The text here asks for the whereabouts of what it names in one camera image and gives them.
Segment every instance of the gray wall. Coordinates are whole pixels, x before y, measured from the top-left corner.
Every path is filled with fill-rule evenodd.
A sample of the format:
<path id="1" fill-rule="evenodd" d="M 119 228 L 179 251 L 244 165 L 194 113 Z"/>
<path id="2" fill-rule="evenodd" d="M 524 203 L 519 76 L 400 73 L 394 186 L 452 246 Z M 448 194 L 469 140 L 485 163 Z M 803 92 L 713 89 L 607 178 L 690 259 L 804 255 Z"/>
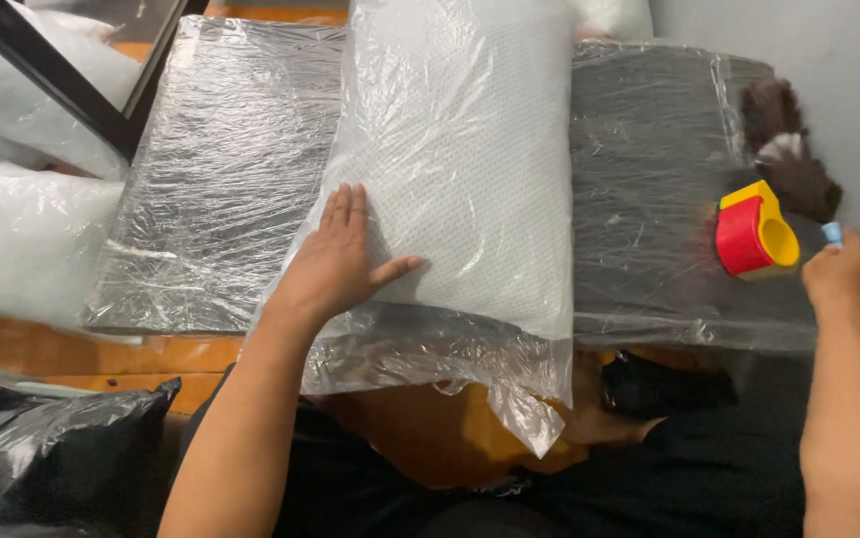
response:
<path id="1" fill-rule="evenodd" d="M 816 153 L 860 227 L 860 0 L 650 0 L 656 36 L 768 61 L 792 80 Z"/>

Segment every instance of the left hand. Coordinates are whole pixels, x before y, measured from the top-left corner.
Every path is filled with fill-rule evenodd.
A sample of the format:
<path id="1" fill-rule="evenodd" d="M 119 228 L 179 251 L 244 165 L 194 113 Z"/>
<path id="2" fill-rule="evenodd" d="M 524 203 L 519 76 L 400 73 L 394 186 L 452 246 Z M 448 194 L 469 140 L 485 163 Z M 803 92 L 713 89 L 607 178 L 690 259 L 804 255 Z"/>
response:
<path id="1" fill-rule="evenodd" d="M 268 304 L 323 325 L 423 262 L 416 256 L 404 256 L 371 270 L 367 193 L 362 185 L 342 184 L 330 193 L 320 228 L 304 240 Z"/>

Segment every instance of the black pants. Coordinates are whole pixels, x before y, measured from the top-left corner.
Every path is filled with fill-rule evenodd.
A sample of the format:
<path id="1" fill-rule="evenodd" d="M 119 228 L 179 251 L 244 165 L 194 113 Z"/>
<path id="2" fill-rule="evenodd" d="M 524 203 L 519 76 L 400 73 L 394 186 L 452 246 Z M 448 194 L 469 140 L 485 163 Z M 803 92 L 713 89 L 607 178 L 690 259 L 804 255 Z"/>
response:
<path id="1" fill-rule="evenodd" d="M 191 418 L 181 458 L 213 398 Z M 431 491 L 302 398 L 274 535 L 413 536 L 461 502 L 500 496 L 587 538 L 801 536 L 803 418 L 804 409 L 760 407 L 672 416 L 643 444 L 594 455 L 559 473 L 524 471 L 501 491 Z"/>

